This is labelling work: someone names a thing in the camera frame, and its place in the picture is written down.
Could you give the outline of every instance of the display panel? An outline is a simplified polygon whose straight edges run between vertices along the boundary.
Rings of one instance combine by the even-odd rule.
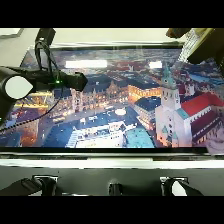
[[[144,46],[52,52],[65,73],[83,72],[87,86],[83,92],[65,89],[50,114],[9,129],[0,146],[169,152],[204,147],[223,127],[224,81],[213,60],[190,65],[178,62],[179,48]],[[21,67],[37,68],[32,49]],[[56,89],[18,101],[5,127],[45,113],[60,94]]]

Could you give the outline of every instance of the black cable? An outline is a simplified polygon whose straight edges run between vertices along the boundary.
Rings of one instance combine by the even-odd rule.
[[[37,47],[37,44],[38,44],[38,43],[40,43],[41,45],[43,44],[43,45],[47,46],[45,43],[43,43],[43,42],[40,41],[40,42],[37,42],[37,43],[35,44],[35,48]],[[57,73],[58,73],[58,76],[57,76],[57,80],[58,80],[58,78],[61,78],[61,77],[60,77],[60,70],[58,69],[58,66],[57,66],[57,64],[56,64],[56,62],[55,62],[55,60],[54,60],[54,56],[53,56],[53,54],[51,54],[50,48],[49,48],[48,46],[47,46],[48,52],[46,52],[46,49],[44,48],[44,46],[43,46],[43,49],[44,49],[45,54],[46,54],[47,57],[48,57],[48,60],[51,61],[51,62],[54,64],[55,68],[56,68],[56,71],[57,71]],[[41,118],[44,117],[45,115],[49,114],[49,113],[50,113],[50,112],[51,112],[51,111],[58,105],[59,101],[62,99],[62,97],[63,97],[63,91],[64,91],[63,84],[61,84],[61,95],[60,95],[58,101],[54,104],[54,106],[51,107],[50,110],[46,111],[46,113],[44,113],[44,114],[40,115],[39,117],[34,118],[34,119],[32,119],[32,120],[23,121],[23,122],[20,122],[20,123],[15,124],[15,125],[12,125],[12,126],[10,126],[10,127],[8,127],[8,128],[0,129],[0,134],[1,134],[2,132],[4,132],[4,131],[8,131],[8,130],[10,130],[10,129],[12,129],[12,128],[15,128],[15,127],[21,126],[21,125],[23,125],[23,124],[27,124],[27,123],[36,121],[36,120],[38,120],[38,119],[41,119]]]

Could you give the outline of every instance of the wire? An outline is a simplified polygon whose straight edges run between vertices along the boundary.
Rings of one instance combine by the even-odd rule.
[[[57,80],[60,79],[60,78],[61,78],[60,70],[58,69],[58,66],[57,66],[57,64],[56,64],[56,62],[55,62],[54,56],[53,56],[53,54],[51,53],[50,48],[49,48],[45,43],[43,43],[42,41],[38,41],[38,42],[35,44],[35,54],[36,54],[36,48],[37,48],[37,44],[38,44],[38,43],[42,45],[42,47],[43,47],[43,49],[44,49],[44,52],[45,52],[45,54],[46,54],[47,57],[48,57],[48,60],[54,64],[54,66],[55,66],[55,68],[56,68],[56,71],[57,71],[57,73],[58,73]],[[37,61],[40,62],[40,64],[39,64],[39,62],[38,62],[38,65],[39,65],[40,69],[42,69],[42,66],[41,66],[41,60],[39,60],[39,59],[37,59]],[[12,125],[12,126],[10,126],[10,127],[8,127],[8,128],[0,129],[0,134],[1,134],[2,132],[4,132],[4,131],[8,131],[8,130],[10,130],[10,129],[12,129],[12,128],[15,128],[15,127],[18,127],[18,126],[21,126],[21,125],[24,125],[24,124],[27,124],[27,123],[30,123],[30,122],[39,120],[39,119],[41,119],[42,117],[44,117],[44,116],[46,116],[47,114],[49,114],[49,113],[50,113],[50,112],[51,112],[51,111],[58,105],[59,101],[62,99],[62,97],[63,97],[63,91],[64,91],[64,87],[63,87],[63,85],[61,85],[61,95],[60,95],[59,99],[58,99],[57,102],[54,104],[54,106],[51,107],[50,110],[46,111],[46,113],[44,113],[44,114],[40,115],[39,117],[34,118],[34,119],[32,119],[32,120],[26,120],[26,121],[17,123],[17,124],[15,124],[15,125]]]

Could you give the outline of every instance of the tower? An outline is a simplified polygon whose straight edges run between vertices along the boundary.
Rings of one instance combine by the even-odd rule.
[[[193,96],[195,94],[194,83],[188,74],[186,75],[185,90],[185,96]]]
[[[177,110],[181,107],[179,89],[177,88],[176,81],[172,78],[167,65],[164,69],[164,76],[162,78],[161,105],[171,110]]]

